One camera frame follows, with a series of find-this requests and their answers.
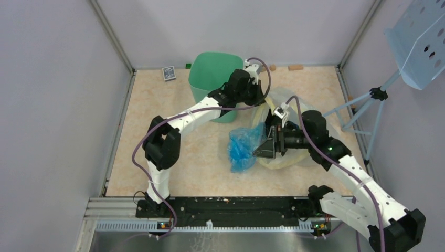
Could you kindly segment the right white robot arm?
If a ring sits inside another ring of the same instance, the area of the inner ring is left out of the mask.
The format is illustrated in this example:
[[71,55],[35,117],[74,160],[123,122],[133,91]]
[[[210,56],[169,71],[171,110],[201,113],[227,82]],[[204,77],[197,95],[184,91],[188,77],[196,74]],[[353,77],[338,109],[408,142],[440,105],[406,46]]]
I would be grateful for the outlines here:
[[356,199],[353,203],[322,185],[309,188],[308,210],[340,219],[366,238],[374,251],[409,251],[423,237],[426,217],[409,210],[386,193],[360,166],[350,149],[331,136],[319,111],[302,114],[301,126],[284,120],[284,111],[268,111],[267,137],[253,152],[259,158],[274,159],[289,149],[305,149],[312,160],[339,179]]

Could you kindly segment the blue plastic trash bag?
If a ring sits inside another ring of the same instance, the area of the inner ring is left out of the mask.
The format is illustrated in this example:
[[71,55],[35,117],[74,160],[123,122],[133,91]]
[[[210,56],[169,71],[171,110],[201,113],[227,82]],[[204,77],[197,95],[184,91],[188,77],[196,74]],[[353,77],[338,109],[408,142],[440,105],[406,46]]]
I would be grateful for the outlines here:
[[252,153],[263,142],[265,128],[261,122],[254,128],[237,128],[229,132],[227,156],[232,173],[243,173],[255,164],[257,158]]

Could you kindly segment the clear yellow plastic bag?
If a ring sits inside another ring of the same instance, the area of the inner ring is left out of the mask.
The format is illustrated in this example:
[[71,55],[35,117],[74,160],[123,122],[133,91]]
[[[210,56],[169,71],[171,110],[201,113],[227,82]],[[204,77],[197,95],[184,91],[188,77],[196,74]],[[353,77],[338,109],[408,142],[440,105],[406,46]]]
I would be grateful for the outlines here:
[[329,170],[351,154],[321,112],[300,99],[291,104],[294,95],[286,88],[273,89],[266,104],[254,112],[249,128],[230,131],[231,172],[244,172],[256,162],[277,170],[307,159]]

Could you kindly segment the green plastic trash bin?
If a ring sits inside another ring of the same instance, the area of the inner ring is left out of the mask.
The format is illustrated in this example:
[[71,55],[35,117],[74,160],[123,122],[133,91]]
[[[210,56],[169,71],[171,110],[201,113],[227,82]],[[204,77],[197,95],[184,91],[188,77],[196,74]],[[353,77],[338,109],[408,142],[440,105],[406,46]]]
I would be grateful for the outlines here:
[[243,68],[243,59],[225,52],[199,54],[189,72],[188,82],[195,102],[222,87],[236,69]]

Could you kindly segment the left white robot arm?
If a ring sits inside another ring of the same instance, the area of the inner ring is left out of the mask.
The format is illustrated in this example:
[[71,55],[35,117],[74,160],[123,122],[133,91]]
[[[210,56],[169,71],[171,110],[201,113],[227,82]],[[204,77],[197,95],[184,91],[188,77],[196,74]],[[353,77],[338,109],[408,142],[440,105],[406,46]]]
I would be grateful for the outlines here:
[[150,185],[145,193],[149,211],[156,217],[168,211],[171,167],[178,161],[183,137],[204,123],[239,110],[244,103],[253,108],[265,102],[259,74],[261,66],[254,64],[235,69],[221,87],[211,91],[191,108],[164,119],[155,117],[142,143],[149,167]]

